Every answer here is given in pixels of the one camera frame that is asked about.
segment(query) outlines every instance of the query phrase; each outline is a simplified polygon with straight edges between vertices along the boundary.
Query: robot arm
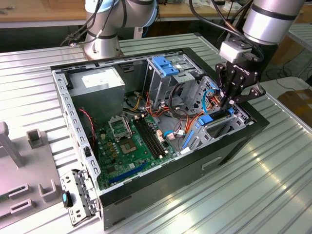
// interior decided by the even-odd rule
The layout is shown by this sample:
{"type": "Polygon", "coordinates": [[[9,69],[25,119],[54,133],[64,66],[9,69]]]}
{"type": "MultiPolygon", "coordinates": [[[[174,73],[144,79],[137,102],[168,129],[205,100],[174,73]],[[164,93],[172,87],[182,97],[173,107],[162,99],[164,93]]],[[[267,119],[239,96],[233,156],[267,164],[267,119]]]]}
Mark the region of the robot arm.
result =
{"type": "MultiPolygon", "coordinates": [[[[262,48],[280,43],[295,21],[305,0],[254,0],[243,27],[244,35],[262,48]]],[[[257,62],[253,48],[239,38],[224,41],[219,53],[228,62],[217,64],[220,106],[228,108],[238,102],[265,95],[259,79],[270,61],[257,62]],[[241,93],[251,88],[247,95],[241,93]]]]}
{"type": "MultiPolygon", "coordinates": [[[[96,11],[98,1],[86,0],[88,19],[96,11]]],[[[156,17],[156,0],[103,0],[97,11],[95,23],[88,30],[84,43],[85,54],[90,59],[120,56],[122,52],[117,30],[123,27],[146,27],[151,25],[156,17]]]]}

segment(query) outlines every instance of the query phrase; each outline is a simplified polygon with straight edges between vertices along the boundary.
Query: motherboard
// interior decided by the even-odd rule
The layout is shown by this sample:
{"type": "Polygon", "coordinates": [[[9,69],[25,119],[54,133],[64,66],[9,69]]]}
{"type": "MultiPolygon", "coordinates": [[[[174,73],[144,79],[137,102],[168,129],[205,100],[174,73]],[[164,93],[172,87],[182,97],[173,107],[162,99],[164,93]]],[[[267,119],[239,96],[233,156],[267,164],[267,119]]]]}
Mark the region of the motherboard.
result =
{"type": "Polygon", "coordinates": [[[100,189],[106,189],[138,173],[176,157],[171,145],[161,137],[151,116],[114,119],[96,130],[100,189]],[[131,131],[131,135],[119,138],[131,131]]]}

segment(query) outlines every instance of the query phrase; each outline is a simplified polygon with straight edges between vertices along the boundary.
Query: aluminum profile table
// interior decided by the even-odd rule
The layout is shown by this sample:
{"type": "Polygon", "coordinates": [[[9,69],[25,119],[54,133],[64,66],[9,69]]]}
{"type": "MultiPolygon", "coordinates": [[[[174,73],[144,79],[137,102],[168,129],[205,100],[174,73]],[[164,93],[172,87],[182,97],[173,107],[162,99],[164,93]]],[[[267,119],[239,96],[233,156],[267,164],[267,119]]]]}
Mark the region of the aluminum profile table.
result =
{"type": "Polygon", "coordinates": [[[312,23],[294,23],[288,36],[312,52],[312,23]]]}
{"type": "MultiPolygon", "coordinates": [[[[212,67],[222,62],[194,34],[122,41],[127,55],[191,47],[212,67]]],[[[46,131],[59,175],[79,168],[61,115],[51,65],[84,61],[80,48],[51,48],[0,55],[0,119],[10,137],[46,131]]],[[[312,135],[273,98],[251,104],[270,125],[229,163],[212,171],[105,233],[305,233],[312,232],[312,135]]],[[[103,233],[93,218],[76,228],[59,203],[0,230],[0,233],[103,233]]]]}

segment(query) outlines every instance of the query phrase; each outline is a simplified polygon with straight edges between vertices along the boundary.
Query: blue cable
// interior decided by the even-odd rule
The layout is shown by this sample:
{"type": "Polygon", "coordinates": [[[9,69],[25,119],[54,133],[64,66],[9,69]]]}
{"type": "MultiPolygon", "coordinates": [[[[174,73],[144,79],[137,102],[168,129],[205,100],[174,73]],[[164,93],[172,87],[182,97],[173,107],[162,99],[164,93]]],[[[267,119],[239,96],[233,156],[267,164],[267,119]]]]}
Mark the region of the blue cable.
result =
{"type": "Polygon", "coordinates": [[[145,35],[147,34],[147,31],[148,31],[148,26],[146,27],[146,31],[145,31],[145,33],[143,34],[142,37],[145,37],[145,35]]]}
{"type": "Polygon", "coordinates": [[[170,134],[170,133],[173,133],[173,131],[166,131],[165,133],[164,133],[164,136],[166,137],[168,134],[170,134]]]}
{"type": "Polygon", "coordinates": [[[205,114],[207,113],[207,109],[206,109],[206,104],[205,104],[205,97],[206,97],[206,94],[208,93],[208,92],[215,92],[215,90],[214,89],[208,89],[208,90],[206,90],[205,92],[204,92],[204,94],[203,94],[203,99],[202,99],[202,104],[203,104],[203,110],[204,110],[204,112],[205,112],[205,114]]]}

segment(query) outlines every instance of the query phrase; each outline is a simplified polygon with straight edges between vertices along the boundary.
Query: cardboard box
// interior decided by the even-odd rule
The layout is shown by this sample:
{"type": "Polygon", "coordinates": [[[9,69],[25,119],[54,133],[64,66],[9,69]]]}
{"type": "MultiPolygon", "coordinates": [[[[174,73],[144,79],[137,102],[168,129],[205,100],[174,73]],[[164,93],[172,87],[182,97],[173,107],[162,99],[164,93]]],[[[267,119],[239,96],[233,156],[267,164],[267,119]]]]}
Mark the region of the cardboard box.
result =
{"type": "Polygon", "coordinates": [[[312,127],[312,90],[288,91],[279,96],[278,100],[312,127]]]}
{"type": "Polygon", "coordinates": [[[52,9],[84,9],[85,0],[48,0],[52,9]]]}

